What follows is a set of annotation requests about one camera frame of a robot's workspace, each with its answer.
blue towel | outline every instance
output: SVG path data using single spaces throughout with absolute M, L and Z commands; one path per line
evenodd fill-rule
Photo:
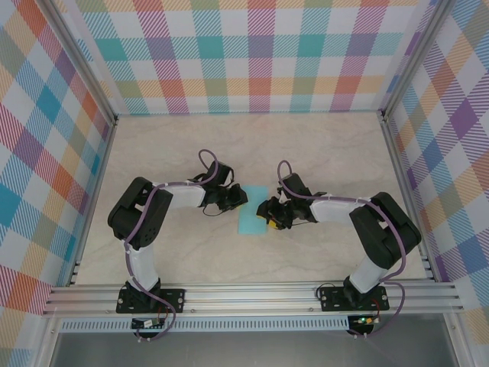
M 257 217 L 258 206 L 268 199 L 268 187 L 243 186 L 248 202 L 239 210 L 238 233 L 240 235 L 263 235 L 267 233 L 267 221 Z

purple cable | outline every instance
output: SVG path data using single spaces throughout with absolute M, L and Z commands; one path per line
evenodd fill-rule
M 354 199 L 352 197 L 341 197 L 341 196 L 305 196 L 305 195 L 299 195 L 298 193 L 294 193 L 291 189 L 289 189 L 285 184 L 283 183 L 282 176 L 280 175 L 280 168 L 282 167 L 282 164 L 286 164 L 289 168 L 289 174 L 292 173 L 292 166 L 290 166 L 290 163 L 286 160 L 281 161 L 278 164 L 277 167 L 277 175 L 278 175 L 278 180 L 280 182 L 280 185 L 282 185 L 283 189 L 288 192 L 290 195 L 298 197 L 300 199 L 306 199 L 306 200 L 332 200 L 332 201 L 342 201 L 342 202 L 347 202 L 347 203 L 362 203 L 364 205 L 369 206 L 373 210 L 375 210 L 385 221 L 385 223 L 389 226 L 390 230 L 394 234 L 394 237 L 397 241 L 397 244 L 399 245 L 399 250 L 400 250 L 400 255 L 401 255 L 401 263 L 400 267 L 397 271 L 395 271 L 392 274 L 386 275 L 382 279 L 380 279 L 380 282 L 383 281 L 388 281 L 392 277 L 395 277 L 402 273 L 404 271 L 404 268 L 406 267 L 406 250 L 404 249 L 404 244 L 403 240 L 400 238 L 399 232 L 397 231 L 396 227 L 394 227 L 394 224 L 390 221 L 390 219 L 387 217 L 387 215 L 379 208 L 377 205 L 374 205 L 370 201 L 363 200 L 363 199 Z
M 212 158 L 214 158 L 215 167 L 214 167 L 214 171 L 212 172 L 211 177 L 207 178 L 204 181 L 200 181 L 200 182 L 169 182 L 169 183 L 161 183 L 161 184 L 155 186 L 153 188 L 153 190 L 150 192 L 149 196 L 147 197 L 146 204 L 144 205 L 143 213 L 141 214 L 141 216 L 140 216 L 140 218 L 138 220 L 138 223 L 136 224 L 136 226 L 132 230 L 131 234 L 129 234 L 129 236 L 124 240 L 125 264 L 126 264 L 126 266 L 128 268 L 128 273 L 129 273 L 129 276 L 132 278 L 132 281 L 134 282 L 134 284 L 136 285 L 136 287 L 139 288 L 139 290 L 141 292 L 143 292 L 147 296 L 153 298 L 154 300 L 157 300 L 158 302 L 161 302 L 167 308 L 170 308 L 170 310 L 171 310 L 171 312 L 173 314 L 173 319 L 171 320 L 170 325 L 168 325 L 165 330 L 163 330 L 162 332 L 158 333 L 156 336 L 153 336 L 152 338 L 147 338 L 147 339 L 142 338 L 139 335 L 139 330 L 136 330 L 136 335 L 138 336 L 139 341 L 143 340 L 145 342 L 150 342 L 151 340 L 157 340 L 157 339 L 161 338 L 163 335 L 165 335 L 166 333 L 168 333 L 168 331 L 175 324 L 176 311 L 175 311 L 175 308 L 170 303 L 168 303 L 167 301 L 165 301 L 163 298 L 159 298 L 158 296 L 155 296 L 154 294 L 152 294 L 149 291 L 147 291 L 146 289 L 144 289 L 144 287 L 141 285 L 141 283 L 139 283 L 139 281 L 136 279 L 136 277 L 134 276 L 134 272 L 132 270 L 132 267 L 131 267 L 131 258 L 129 257 L 129 254 L 131 253 L 130 252 L 130 248 L 129 248 L 129 242 L 134 238 L 134 236 L 136 235 L 136 233 L 138 233 L 138 230 L 142 226 L 143 221 L 144 221 L 144 218 L 146 217 L 146 214 L 147 214 L 147 210 L 149 208 L 149 204 L 152 201 L 152 199 L 154 197 L 154 194 L 159 189 L 162 189 L 162 188 L 168 187 L 168 186 L 201 186 L 203 184 L 207 184 L 212 179 L 214 179 L 214 177 L 217 174 L 217 170 L 218 170 L 218 160 L 217 160 L 217 157 L 209 149 L 201 149 L 199 151 L 199 159 L 202 162 L 202 164 L 204 165 L 204 167 L 207 168 L 207 169 L 208 169 L 208 167 L 206 166 L 206 164 L 204 163 L 204 160 L 202 159 L 202 153 L 203 152 L 209 153 L 210 155 L 212 155 Z
M 380 283 L 385 282 L 385 284 L 397 285 L 398 287 L 400 287 L 403 295 L 401 297 L 399 307 L 397 308 L 395 314 L 392 316 L 392 318 L 389 320 L 389 322 L 387 322 L 384 325 L 384 327 L 382 327 L 382 329 L 374 331 L 370 335 L 373 336 L 373 335 L 378 335 L 378 334 L 382 333 L 383 331 L 385 331 L 385 329 L 389 325 L 392 324 L 393 320 L 395 320 L 397 315 L 399 315 L 400 311 L 403 309 L 404 301 L 406 300 L 406 290 L 404 289 L 404 287 L 401 283 L 397 283 L 395 281 L 391 281 L 391 282 L 387 283 L 387 281 L 389 279 L 391 279 L 392 277 L 395 277 L 395 276 L 401 274 L 404 271 L 404 268 L 406 267 L 406 249 L 404 248 L 403 240 L 401 239 L 399 232 L 397 231 L 396 227 L 394 227 L 394 224 L 390 221 L 390 219 L 387 217 L 387 215 L 381 210 L 381 208 L 379 208 L 377 205 L 374 205 L 370 201 L 363 200 L 363 199 L 353 199 L 352 197 L 306 196 L 306 195 L 299 195 L 298 193 L 294 193 L 289 187 L 285 186 L 285 184 L 283 183 L 282 176 L 280 175 L 280 169 L 282 168 L 282 164 L 287 165 L 287 167 L 289 168 L 289 174 L 292 173 L 292 166 L 290 165 L 289 161 L 283 160 L 278 164 L 278 167 L 277 167 L 277 176 L 278 176 L 278 180 L 280 182 L 280 185 L 282 185 L 283 189 L 286 192 L 288 192 L 290 195 L 298 197 L 300 199 L 306 199 L 306 200 L 311 200 L 311 199 L 313 199 L 313 200 L 332 200 L 332 201 L 341 201 L 341 202 L 347 202 L 347 203 L 362 203 L 364 205 L 369 206 L 373 210 L 375 210 L 381 216 L 381 218 L 385 221 L 385 223 L 389 226 L 390 230 L 394 234 L 394 237 L 396 238 L 397 244 L 399 245 L 399 250 L 400 250 L 400 254 L 401 254 L 401 264 L 400 264 L 400 267 L 397 271 L 395 271 L 392 274 L 386 275 L 385 277 L 380 279 L 379 282 Z

